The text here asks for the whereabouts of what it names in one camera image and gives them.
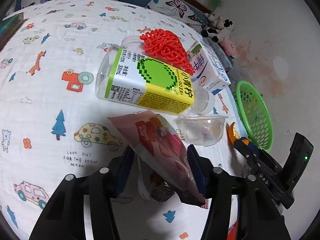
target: silver screw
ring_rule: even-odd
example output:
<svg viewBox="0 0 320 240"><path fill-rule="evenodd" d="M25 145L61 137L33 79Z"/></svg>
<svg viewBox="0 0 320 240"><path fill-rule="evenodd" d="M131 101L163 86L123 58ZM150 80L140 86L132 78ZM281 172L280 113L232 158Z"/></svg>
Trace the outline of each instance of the silver screw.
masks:
<svg viewBox="0 0 320 240"><path fill-rule="evenodd" d="M220 167L214 167L213 172L219 174L219 173L222 173L222 169Z"/></svg>
<svg viewBox="0 0 320 240"><path fill-rule="evenodd" d="M109 172L109 169L108 169L107 167L103 167L103 168L101 168L101 169L99 170L99 172L100 172L101 174L105 174L105 173L108 173L108 172Z"/></svg>
<svg viewBox="0 0 320 240"><path fill-rule="evenodd" d="M74 176L73 174L68 174L68 175L65 176L64 178L65 178L65 180L70 181L70 180L73 180L74 177L75 177L75 176Z"/></svg>
<svg viewBox="0 0 320 240"><path fill-rule="evenodd" d="M256 176L254 176L252 174L249 174L247 178L248 178L248 180L251 180L251 181L255 181L256 180Z"/></svg>

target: green plastic basket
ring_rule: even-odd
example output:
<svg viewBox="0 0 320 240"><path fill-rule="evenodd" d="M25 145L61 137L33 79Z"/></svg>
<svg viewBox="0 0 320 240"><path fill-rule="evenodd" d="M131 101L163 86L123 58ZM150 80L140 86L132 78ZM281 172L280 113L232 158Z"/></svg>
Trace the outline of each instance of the green plastic basket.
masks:
<svg viewBox="0 0 320 240"><path fill-rule="evenodd" d="M255 146L269 152L273 145L273 128L262 97L246 81L239 81L233 96L249 139Z"/></svg>

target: red crocheted object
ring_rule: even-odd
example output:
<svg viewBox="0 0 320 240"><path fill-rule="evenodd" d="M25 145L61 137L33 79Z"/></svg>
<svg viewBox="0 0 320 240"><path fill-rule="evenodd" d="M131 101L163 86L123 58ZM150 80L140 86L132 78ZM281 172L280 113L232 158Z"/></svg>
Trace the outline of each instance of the red crocheted object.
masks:
<svg viewBox="0 0 320 240"><path fill-rule="evenodd" d="M188 61L187 53L177 35L171 31L162 29L152 30L140 36L144 41L142 47L148 54L153 57L162 57L176 67L182 68L185 72L192 75L195 69Z"/></svg>

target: green lime graphic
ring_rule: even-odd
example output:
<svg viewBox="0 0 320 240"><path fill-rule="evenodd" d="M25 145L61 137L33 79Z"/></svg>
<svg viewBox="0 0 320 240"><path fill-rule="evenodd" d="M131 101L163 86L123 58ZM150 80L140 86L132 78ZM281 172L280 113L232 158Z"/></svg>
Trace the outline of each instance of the green lime graphic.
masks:
<svg viewBox="0 0 320 240"><path fill-rule="evenodd" d="M138 60L137 69L147 83L167 90L177 86L177 76L161 61L153 58L140 59Z"/></svg>

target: snack bag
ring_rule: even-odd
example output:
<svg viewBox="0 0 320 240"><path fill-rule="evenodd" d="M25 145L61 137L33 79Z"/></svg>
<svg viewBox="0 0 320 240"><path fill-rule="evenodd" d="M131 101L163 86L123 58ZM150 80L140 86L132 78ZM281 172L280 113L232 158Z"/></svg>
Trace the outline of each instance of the snack bag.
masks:
<svg viewBox="0 0 320 240"><path fill-rule="evenodd" d="M187 149L164 117L145 111L110 117L130 147L167 183L205 203L187 160Z"/></svg>

